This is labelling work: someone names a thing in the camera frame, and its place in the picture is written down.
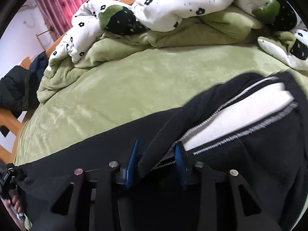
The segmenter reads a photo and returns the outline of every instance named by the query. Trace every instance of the bed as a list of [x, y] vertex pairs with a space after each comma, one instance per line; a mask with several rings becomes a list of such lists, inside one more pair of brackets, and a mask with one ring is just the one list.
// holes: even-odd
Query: bed
[[[48, 57], [61, 38], [46, 51]], [[307, 72], [289, 69], [260, 50], [256, 41], [134, 47], [141, 49], [87, 71], [39, 105], [35, 112], [28, 112], [22, 123], [2, 111], [2, 122], [13, 130], [16, 140], [12, 153], [0, 147], [0, 159], [16, 165], [38, 160], [119, 125], [182, 106], [201, 91], [244, 72], [269, 75], [288, 69], [308, 93]]]
[[[132, 4], [135, 0], [120, 0], [120, 1], [127, 4]], [[46, 56], [48, 58], [53, 53], [53, 51], [55, 50], [56, 46], [59, 44], [63, 36], [64, 35], [62, 35], [57, 41], [55, 41], [46, 51]], [[30, 58], [26, 57], [24, 60], [22, 60], [20, 66], [24, 67], [25, 69], [29, 69], [30, 64], [31, 64]], [[19, 122], [9, 110], [0, 109], [0, 125], [6, 126], [16, 136], [11, 152], [7, 151], [4, 147], [0, 145], [0, 160], [5, 164], [14, 162], [21, 130], [23, 129], [25, 123], [28, 121], [28, 119], [33, 113], [34, 113], [33, 111], [27, 112], [22, 122]]]

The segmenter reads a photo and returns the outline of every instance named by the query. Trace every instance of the black flower pattern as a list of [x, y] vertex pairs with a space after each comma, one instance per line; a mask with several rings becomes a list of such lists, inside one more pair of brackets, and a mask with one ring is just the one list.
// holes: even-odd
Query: black flower pattern
[[146, 0], [144, 4], [145, 4], [145, 5], [150, 5], [150, 3], [151, 3], [152, 1], [153, 1], [153, 0]]
[[202, 14], [204, 14], [205, 13], [205, 9], [203, 9], [203, 8], [199, 8], [197, 11], [196, 11], [196, 15], [198, 16], [198, 15], [202, 15]]

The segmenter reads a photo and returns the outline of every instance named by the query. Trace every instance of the zipper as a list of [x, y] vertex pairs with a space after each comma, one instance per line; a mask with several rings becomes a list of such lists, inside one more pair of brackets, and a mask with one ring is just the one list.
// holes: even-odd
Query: zipper
[[221, 141], [219, 141], [219, 142], [217, 142], [217, 143], [215, 143], [213, 145], [210, 145], [208, 147], [199, 149], [199, 150], [193, 152], [192, 154], [194, 156], [196, 156], [196, 155], [201, 154], [201, 153], [203, 153], [205, 151], [208, 151], [208, 150], [210, 150], [212, 148], [218, 147], [218, 146], [220, 146], [222, 144], [225, 144], [227, 142], [233, 141], [235, 139], [239, 139], [239, 138], [241, 138], [243, 136], [250, 135], [250, 134], [254, 133], [255, 131], [258, 131], [258, 130], [260, 130], [262, 128], [266, 128], [267, 126], [271, 125], [272, 123], [278, 122], [279, 120], [281, 120], [282, 118], [287, 116], [297, 106], [298, 106], [298, 104], [296, 102], [292, 102], [283, 111], [278, 113], [276, 116], [269, 117], [269, 118], [265, 119], [263, 122], [255, 125], [253, 127], [250, 127], [249, 129], [247, 129], [245, 131], [242, 131], [242, 132], [237, 133], [235, 135], [229, 136], [229, 137], [225, 138], [224, 140], [221, 140]]
[[200, 128], [202, 128], [205, 124], [207, 124], [219, 111], [221, 111], [223, 108], [225, 108], [227, 105], [231, 104], [232, 102], [234, 102], [235, 100], [237, 100], [238, 98], [240, 98], [242, 95], [246, 94], [249, 90], [251, 90], [252, 88], [254, 88], [255, 86], [259, 85], [262, 82], [268, 81], [268, 80], [272, 80], [272, 81], [276, 81], [279, 78], [276, 76], [271, 76], [271, 77], [267, 77], [264, 78], [256, 83], [254, 83], [253, 85], [250, 85], [248, 88], [244, 89], [241, 93], [239, 93], [237, 96], [233, 97], [232, 99], [228, 100], [227, 102], [225, 102], [224, 104], [222, 104], [209, 118], [207, 118], [204, 122], [200, 123], [199, 125], [190, 128], [189, 130], [186, 131], [186, 133], [177, 141], [175, 141], [171, 147], [168, 149], [168, 151], [164, 154], [163, 158], [154, 166], [154, 168], [152, 168], [152, 170], [161, 168], [161, 167], [165, 167], [171, 164], [174, 164], [175, 161], [171, 164], [169, 164], [170, 162], [165, 164], [161, 164], [161, 162], [164, 160], [164, 157], [166, 154], [168, 154], [169, 152], [171, 152], [173, 150], [173, 148], [175, 147], [175, 145], [181, 141], [183, 141], [184, 139], [188, 138], [190, 135], [192, 135], [194, 132], [196, 132], [197, 130], [199, 130]]

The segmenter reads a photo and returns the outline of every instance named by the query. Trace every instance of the finger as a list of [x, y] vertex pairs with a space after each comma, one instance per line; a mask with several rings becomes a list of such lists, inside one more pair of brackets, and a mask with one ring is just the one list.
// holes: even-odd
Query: finger
[[20, 207], [20, 201], [18, 200], [18, 201], [16, 201], [14, 208], [17, 211], [19, 207]]
[[17, 202], [17, 197], [13, 196], [12, 200], [11, 200], [12, 204], [15, 205]]
[[8, 200], [8, 199], [5, 199], [5, 200], [4, 200], [4, 204], [5, 204], [6, 207], [10, 207], [11, 201]]

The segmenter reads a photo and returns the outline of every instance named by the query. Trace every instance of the black jacket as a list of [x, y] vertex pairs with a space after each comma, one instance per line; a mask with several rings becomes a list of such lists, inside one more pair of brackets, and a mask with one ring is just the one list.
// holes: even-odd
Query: black jacket
[[[21, 66], [13, 67], [0, 80], [0, 108], [10, 110], [18, 118], [22, 111], [35, 109], [39, 105], [36, 91], [39, 87], [37, 75]], [[1, 126], [6, 136], [9, 130]]]
[[121, 161], [131, 139], [139, 138], [142, 157], [138, 173], [144, 179], [118, 200], [124, 230], [195, 230], [199, 189], [183, 191], [174, 163], [170, 162], [173, 158], [163, 157], [190, 128], [276, 83], [290, 92], [292, 100], [287, 105], [187, 150], [187, 155], [192, 162], [203, 161], [215, 170], [238, 170], [258, 195], [261, 208], [282, 230], [290, 230], [308, 193], [308, 102], [288, 72], [269, 79], [255, 73], [239, 75], [202, 92], [181, 108], [149, 115], [20, 166], [26, 174], [19, 185], [28, 217], [35, 221], [61, 182], [76, 168], [87, 171]]
[[48, 66], [48, 58], [45, 54], [45, 51], [40, 53], [34, 61], [31, 63], [29, 70], [36, 73], [38, 80], [41, 81], [44, 76], [44, 71]]

